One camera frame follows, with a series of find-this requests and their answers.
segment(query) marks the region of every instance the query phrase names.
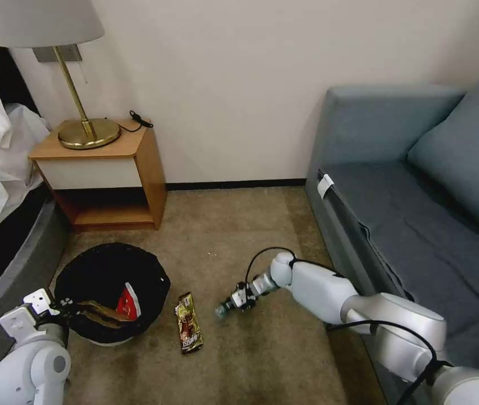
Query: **white drawer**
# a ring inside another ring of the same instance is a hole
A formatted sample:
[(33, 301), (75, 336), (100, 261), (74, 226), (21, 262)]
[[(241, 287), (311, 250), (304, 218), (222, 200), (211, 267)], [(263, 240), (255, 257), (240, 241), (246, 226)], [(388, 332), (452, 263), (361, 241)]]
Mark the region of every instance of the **white drawer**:
[(54, 190), (142, 187), (133, 158), (37, 160)]

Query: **wall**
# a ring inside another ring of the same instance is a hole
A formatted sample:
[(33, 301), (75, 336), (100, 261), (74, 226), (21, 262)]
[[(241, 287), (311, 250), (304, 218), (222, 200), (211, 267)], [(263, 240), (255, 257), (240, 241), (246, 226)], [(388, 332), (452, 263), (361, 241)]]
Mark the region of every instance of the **wall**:
[[(306, 174), (326, 89), (479, 77), (479, 0), (94, 0), (70, 64), (90, 116), (155, 122), (168, 182)], [(42, 114), (76, 117), (57, 64), (13, 55)]]

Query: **beige carpet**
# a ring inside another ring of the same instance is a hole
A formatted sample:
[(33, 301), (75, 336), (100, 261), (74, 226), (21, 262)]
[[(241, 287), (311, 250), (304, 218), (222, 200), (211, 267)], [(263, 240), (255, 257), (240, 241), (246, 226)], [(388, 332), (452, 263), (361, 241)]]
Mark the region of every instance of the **beige carpet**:
[[(248, 313), (214, 316), (262, 248), (286, 246), (330, 263), (303, 188), (171, 192), (160, 231), (73, 235), (60, 269), (113, 241), (156, 254), (172, 286), (159, 319), (123, 346), (101, 348), (71, 334), (66, 405), (385, 403), (359, 338), (339, 332), (328, 340), (288, 292), (264, 297)], [(252, 274), (274, 254), (262, 255)], [(182, 356), (173, 308), (186, 291), (204, 347)]]

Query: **lamp shade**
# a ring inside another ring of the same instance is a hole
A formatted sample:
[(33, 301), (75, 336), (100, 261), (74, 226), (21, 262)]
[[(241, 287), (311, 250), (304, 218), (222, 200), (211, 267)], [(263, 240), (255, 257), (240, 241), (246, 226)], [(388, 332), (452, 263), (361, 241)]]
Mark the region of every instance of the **lamp shade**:
[(0, 46), (37, 48), (105, 34), (91, 0), (0, 0)]

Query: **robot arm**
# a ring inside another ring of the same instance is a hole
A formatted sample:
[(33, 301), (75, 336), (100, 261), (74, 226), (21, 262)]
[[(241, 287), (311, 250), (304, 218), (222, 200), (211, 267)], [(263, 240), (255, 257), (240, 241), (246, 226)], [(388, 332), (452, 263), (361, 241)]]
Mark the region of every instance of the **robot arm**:
[(36, 328), (36, 317), (51, 309), (41, 289), (24, 298), (26, 304), (0, 318), (5, 332), (16, 340), (14, 350), (0, 362), (0, 405), (62, 405), (71, 369), (62, 327), (49, 323)]
[[(222, 317), (233, 308), (250, 308), (260, 296), (279, 288), (290, 291), (300, 305), (326, 323), (374, 320), (407, 327), (430, 343), (437, 359), (445, 359), (446, 321), (439, 314), (391, 294), (360, 296), (348, 279), (296, 260), (290, 253), (279, 253), (264, 273), (247, 285), (238, 284), (216, 313)], [(352, 329), (374, 335), (377, 361), (406, 381), (415, 381), (432, 359), (425, 343), (401, 328), (360, 325)], [(479, 404), (479, 370), (443, 366), (432, 377), (434, 404)]]

